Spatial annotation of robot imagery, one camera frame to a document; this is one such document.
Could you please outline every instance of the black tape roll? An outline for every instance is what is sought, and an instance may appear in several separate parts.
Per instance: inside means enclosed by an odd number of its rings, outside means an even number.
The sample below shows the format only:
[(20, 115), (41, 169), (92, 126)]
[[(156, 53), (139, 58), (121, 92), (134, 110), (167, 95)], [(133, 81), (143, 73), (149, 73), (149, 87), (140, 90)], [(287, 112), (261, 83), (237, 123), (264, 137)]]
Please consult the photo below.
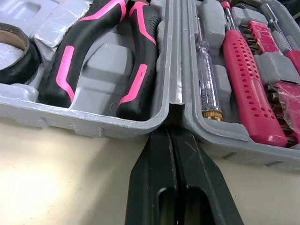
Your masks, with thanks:
[(0, 83), (25, 83), (37, 71), (41, 62), (34, 42), (18, 27), (0, 23), (0, 43), (23, 50), (23, 54), (8, 67), (0, 70)]

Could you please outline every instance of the clear screwdriver handle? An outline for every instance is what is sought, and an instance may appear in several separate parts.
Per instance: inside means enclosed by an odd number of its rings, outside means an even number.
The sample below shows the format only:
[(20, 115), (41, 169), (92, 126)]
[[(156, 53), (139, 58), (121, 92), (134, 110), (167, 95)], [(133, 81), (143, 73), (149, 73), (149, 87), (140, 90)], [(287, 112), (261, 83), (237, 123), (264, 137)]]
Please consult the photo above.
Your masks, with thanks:
[(218, 101), (214, 71), (209, 52), (209, 44), (206, 41), (196, 42), (196, 55), (198, 76), (201, 82), (202, 111), (221, 111)]

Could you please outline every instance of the screwdriver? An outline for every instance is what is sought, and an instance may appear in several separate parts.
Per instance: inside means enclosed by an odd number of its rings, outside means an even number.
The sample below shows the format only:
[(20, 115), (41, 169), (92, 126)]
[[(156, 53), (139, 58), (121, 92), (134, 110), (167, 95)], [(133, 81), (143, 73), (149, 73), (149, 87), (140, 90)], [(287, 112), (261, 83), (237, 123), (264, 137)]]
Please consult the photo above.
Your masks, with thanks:
[(264, 16), (266, 17), (266, 19), (268, 20), (268, 23), (269, 23), (270, 27), (273, 30), (276, 30), (276, 31), (278, 31), (279, 33), (282, 34), (285, 42), (287, 43), (287, 46), (289, 47), (289, 52), (285, 56), (288, 57), (292, 61), (292, 63), (295, 66), (298, 74), (300, 75), (300, 51), (292, 49), (292, 47), (290, 46), (290, 44), (286, 40), (282, 30), (278, 26), (278, 24), (277, 24), (278, 19), (275, 16), (272, 9), (270, 8), (270, 6), (267, 3), (262, 4), (261, 10), (262, 10)]
[(200, 19), (198, 18), (199, 36), (196, 39), (196, 55), (198, 76), (201, 83), (202, 115), (207, 119), (223, 120), (223, 114), (219, 106), (216, 82), (210, 57), (210, 47), (203, 39)]
[(251, 50), (236, 30), (230, 4), (226, 1), (221, 4), (227, 20), (223, 53), (241, 124), (256, 143), (284, 147), (287, 138), (268, 103)]

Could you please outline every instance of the scratch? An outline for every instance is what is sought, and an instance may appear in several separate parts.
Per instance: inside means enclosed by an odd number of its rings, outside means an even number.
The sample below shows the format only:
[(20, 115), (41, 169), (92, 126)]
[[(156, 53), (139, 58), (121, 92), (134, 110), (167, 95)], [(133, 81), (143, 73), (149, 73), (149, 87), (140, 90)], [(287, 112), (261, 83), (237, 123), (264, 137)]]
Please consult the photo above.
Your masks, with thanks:
[(190, 147), (194, 152), (197, 152), (197, 150), (187, 141), (184, 142), (188, 147)]

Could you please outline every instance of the rubber grip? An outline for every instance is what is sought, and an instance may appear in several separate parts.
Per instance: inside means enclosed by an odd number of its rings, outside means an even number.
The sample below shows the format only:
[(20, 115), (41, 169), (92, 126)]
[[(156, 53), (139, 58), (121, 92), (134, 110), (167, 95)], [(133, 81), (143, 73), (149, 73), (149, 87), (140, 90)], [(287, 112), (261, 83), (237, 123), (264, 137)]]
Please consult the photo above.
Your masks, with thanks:
[(86, 15), (62, 40), (47, 79), (42, 101), (69, 108), (73, 102), (84, 58), (94, 41), (126, 14), (125, 0), (94, 0)]
[(284, 147), (287, 138), (268, 103), (250, 48), (237, 30), (226, 32), (223, 53), (241, 124), (256, 143)]
[(292, 50), (292, 51), (289, 51), (285, 56), (288, 57), (292, 61), (298, 74), (300, 75), (300, 51)]
[(117, 109), (117, 117), (142, 121), (147, 119), (156, 76), (156, 32), (160, 22), (157, 12), (143, 2), (136, 2), (129, 12), (135, 42), (135, 65)]

